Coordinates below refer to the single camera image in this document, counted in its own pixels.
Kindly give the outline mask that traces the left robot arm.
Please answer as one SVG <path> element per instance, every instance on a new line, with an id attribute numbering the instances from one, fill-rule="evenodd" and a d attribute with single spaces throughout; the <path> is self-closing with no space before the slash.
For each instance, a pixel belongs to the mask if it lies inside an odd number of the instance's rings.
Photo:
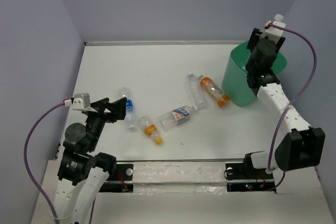
<path id="1" fill-rule="evenodd" d="M 116 174 L 117 160 L 106 153 L 92 156 L 105 124 L 124 120 L 127 99 L 110 102 L 104 98 L 91 102 L 89 94 L 76 94 L 65 106 L 86 115 L 86 121 L 73 123 L 65 130 L 58 171 L 54 208 L 60 223 L 83 223 L 99 189 Z"/>

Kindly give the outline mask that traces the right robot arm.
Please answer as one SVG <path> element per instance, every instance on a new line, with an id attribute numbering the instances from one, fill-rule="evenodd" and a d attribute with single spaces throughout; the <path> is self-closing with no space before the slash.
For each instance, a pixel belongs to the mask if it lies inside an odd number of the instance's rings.
<path id="1" fill-rule="evenodd" d="M 277 168 L 288 172 L 320 164 L 326 137 L 323 129 L 311 126 L 299 114 L 272 69 L 284 41 L 281 33 L 255 28 L 247 43 L 247 84 L 277 121 L 269 152 L 245 155 L 241 171 L 248 178 L 258 175 L 261 169 L 267 173 Z"/>

